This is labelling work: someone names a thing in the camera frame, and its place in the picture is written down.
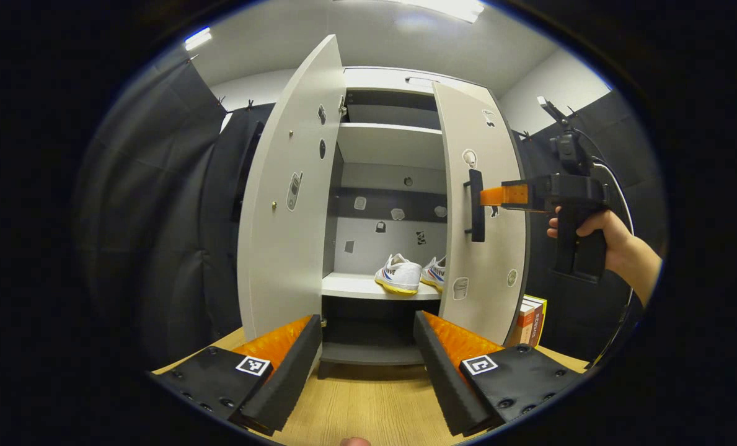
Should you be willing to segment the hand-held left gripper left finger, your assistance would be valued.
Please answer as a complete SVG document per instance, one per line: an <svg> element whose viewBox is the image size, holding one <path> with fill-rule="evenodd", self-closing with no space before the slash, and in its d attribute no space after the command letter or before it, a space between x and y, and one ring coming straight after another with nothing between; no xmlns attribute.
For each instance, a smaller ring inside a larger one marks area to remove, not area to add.
<svg viewBox="0 0 737 446"><path fill-rule="evenodd" d="M236 348L203 348L148 378L210 417L271 437L297 405L321 339L320 315L308 315Z"/></svg>

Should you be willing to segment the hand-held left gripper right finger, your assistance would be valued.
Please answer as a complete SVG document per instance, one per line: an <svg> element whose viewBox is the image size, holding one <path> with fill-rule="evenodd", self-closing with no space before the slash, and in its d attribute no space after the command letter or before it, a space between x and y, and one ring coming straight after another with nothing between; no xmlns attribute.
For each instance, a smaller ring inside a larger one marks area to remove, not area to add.
<svg viewBox="0 0 737 446"><path fill-rule="evenodd" d="M583 378L533 346L503 347L425 311L415 314L413 338L451 435L509 424Z"/></svg>

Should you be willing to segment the white shoe cabinet door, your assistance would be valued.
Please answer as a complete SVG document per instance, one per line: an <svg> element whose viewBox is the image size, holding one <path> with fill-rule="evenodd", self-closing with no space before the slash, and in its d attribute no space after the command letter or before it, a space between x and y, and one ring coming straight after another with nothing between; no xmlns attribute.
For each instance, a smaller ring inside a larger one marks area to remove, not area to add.
<svg viewBox="0 0 737 446"><path fill-rule="evenodd" d="M529 260L529 223L521 211L484 207L485 241L474 243L468 169L483 175L483 189L520 180L518 145L488 90L465 93L435 84L444 139L448 223L446 283L439 316L497 344L518 317Z"/></svg>
<svg viewBox="0 0 737 446"><path fill-rule="evenodd" d="M320 310L344 71L337 37L328 35L281 91L258 141L237 246L238 296L249 341Z"/></svg>

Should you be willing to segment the white canvas shoe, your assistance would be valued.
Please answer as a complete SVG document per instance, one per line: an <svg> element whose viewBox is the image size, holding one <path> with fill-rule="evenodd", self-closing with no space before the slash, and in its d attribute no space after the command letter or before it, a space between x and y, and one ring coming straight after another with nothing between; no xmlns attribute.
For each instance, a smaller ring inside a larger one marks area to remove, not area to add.
<svg viewBox="0 0 737 446"><path fill-rule="evenodd" d="M384 265L374 274L374 282L392 294L411 296L418 293L420 274L423 268L402 254L388 257Z"/></svg>
<svg viewBox="0 0 737 446"><path fill-rule="evenodd" d="M436 289L438 293L442 294L446 283L446 263L447 257L437 259L434 257L431 261L422 268L420 271L420 282L425 283L427 286L431 286Z"/></svg>

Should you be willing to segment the white shoe cabinet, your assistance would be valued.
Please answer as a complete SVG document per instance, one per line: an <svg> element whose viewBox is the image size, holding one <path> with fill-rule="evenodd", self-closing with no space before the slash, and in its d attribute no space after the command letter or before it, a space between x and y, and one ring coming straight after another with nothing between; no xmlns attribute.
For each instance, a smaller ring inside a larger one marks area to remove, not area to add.
<svg viewBox="0 0 737 446"><path fill-rule="evenodd" d="M442 294L383 290L374 274L400 253L422 268L446 254L444 139L433 94L346 88L338 131L321 283L324 330L317 378L338 366L422 364L414 313Z"/></svg>

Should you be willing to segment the white cabinet drawer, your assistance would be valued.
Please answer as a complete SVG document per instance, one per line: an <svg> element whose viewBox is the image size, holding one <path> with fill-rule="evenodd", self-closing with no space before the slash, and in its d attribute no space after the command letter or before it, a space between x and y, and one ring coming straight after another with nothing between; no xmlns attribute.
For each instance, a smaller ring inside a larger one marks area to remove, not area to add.
<svg viewBox="0 0 737 446"><path fill-rule="evenodd" d="M416 71L388 67L345 67L346 87L361 90L387 90L400 92L414 92L418 94L433 94L433 88L419 88L408 85L405 77L413 76L420 78L438 79L439 84L449 85L465 93L481 92L485 90L484 85L473 84L467 80L445 76L444 74Z"/></svg>

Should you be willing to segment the orange and white book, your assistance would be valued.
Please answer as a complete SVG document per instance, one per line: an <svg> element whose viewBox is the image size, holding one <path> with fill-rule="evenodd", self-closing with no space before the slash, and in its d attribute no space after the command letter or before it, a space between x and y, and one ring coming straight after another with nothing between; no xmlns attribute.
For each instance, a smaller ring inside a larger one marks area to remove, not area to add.
<svg viewBox="0 0 737 446"><path fill-rule="evenodd" d="M536 308L529 303L521 303L512 331L505 341L505 347L510 348L518 344L529 344L532 329L535 325L536 312Z"/></svg>

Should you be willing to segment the yellow book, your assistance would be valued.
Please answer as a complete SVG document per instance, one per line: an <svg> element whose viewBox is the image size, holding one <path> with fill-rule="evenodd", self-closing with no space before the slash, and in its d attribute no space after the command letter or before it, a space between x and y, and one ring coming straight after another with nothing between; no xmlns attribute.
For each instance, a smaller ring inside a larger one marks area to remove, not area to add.
<svg viewBox="0 0 737 446"><path fill-rule="evenodd" d="M538 346L541 341L545 325L545 317L547 315L547 300L541 297L534 297L525 294L523 302L534 310L532 322L530 322L531 333L529 335L529 345Z"/></svg>

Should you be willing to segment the black backdrop cloth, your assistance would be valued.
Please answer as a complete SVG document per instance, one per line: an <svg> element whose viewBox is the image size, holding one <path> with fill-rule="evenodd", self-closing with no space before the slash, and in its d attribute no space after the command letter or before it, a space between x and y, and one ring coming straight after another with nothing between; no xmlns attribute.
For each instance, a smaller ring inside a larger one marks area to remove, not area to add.
<svg viewBox="0 0 737 446"><path fill-rule="evenodd" d="M156 57L94 133L73 236L94 308L155 370L242 326L237 239L272 104L227 112L192 57Z"/></svg>
<svg viewBox="0 0 737 446"><path fill-rule="evenodd" d="M603 161L591 175L609 187L609 205L658 254L668 248L669 212L662 172L647 131L630 104L613 90L574 110L570 121L589 155ZM547 237L550 214L528 214L529 271L525 293L549 303L541 345L594 361L612 341L628 301L629 286L610 271L597 284L552 273L557 242Z"/></svg>

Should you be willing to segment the large ceiling light panel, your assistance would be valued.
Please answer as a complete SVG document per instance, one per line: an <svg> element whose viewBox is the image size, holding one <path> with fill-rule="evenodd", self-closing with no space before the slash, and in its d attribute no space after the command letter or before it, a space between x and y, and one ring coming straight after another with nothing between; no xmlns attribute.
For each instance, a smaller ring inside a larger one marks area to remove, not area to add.
<svg viewBox="0 0 737 446"><path fill-rule="evenodd" d="M414 6L429 11L439 12L453 18L473 24L485 10L480 0L389 0L406 6Z"/></svg>

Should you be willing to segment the small ceiling light panel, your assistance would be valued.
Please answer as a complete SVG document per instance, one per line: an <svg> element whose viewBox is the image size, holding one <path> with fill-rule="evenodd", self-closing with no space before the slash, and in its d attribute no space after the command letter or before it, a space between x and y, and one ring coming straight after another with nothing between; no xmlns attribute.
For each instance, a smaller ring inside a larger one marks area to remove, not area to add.
<svg viewBox="0 0 737 446"><path fill-rule="evenodd" d="M211 28L202 28L197 31L197 33L187 37L187 39L184 40L184 48L186 51L192 51L193 49L201 47L201 45L204 45L204 43L209 42L211 39Z"/></svg>

